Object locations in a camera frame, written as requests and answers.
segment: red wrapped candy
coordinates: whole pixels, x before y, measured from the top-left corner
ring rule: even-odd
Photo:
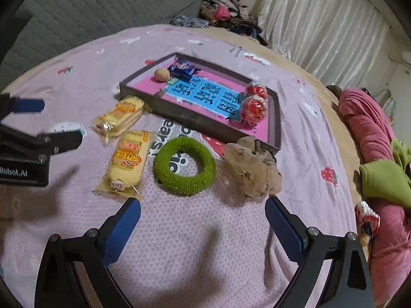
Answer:
[[[264,99],[267,98],[267,88],[261,84],[253,83],[247,87],[246,91],[248,96],[257,95]]]
[[[241,102],[240,116],[249,125],[255,125],[266,116],[266,101],[258,95],[247,97]]]

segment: green fabric ring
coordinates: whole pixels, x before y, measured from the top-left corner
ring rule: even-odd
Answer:
[[[184,151],[202,164],[202,170],[195,176],[182,176],[170,171],[171,157]],[[215,177],[215,161],[206,146],[189,137],[178,137],[161,147],[153,164],[154,175],[162,184],[180,195],[194,195],[208,188]]]

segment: pink blanket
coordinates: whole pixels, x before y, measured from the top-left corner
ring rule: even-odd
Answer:
[[[344,90],[339,110],[360,147],[365,163],[380,159],[394,161],[391,151],[394,131],[373,98],[360,89]],[[411,221],[401,206],[379,198],[372,198],[370,205],[381,217],[370,263],[374,301],[381,305],[396,293],[410,272]]]
[[[382,158],[394,160],[391,152],[394,131],[372,97],[361,89],[344,90],[338,109],[350,126],[365,163]]]

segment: gray pillow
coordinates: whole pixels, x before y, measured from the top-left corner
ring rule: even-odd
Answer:
[[[30,13],[17,11],[9,20],[3,35],[0,37],[0,64],[31,17]]]
[[[0,90],[28,69],[71,48],[134,26],[198,16],[201,0],[25,0],[33,14],[0,65]]]

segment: yellow bread package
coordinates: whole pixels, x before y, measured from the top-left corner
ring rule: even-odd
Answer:
[[[141,199],[141,175],[155,136],[155,132],[126,131],[117,143],[98,190]]]
[[[136,96],[127,96],[107,113],[94,119],[94,130],[101,134],[107,143],[130,128],[143,114],[143,107],[143,100]]]

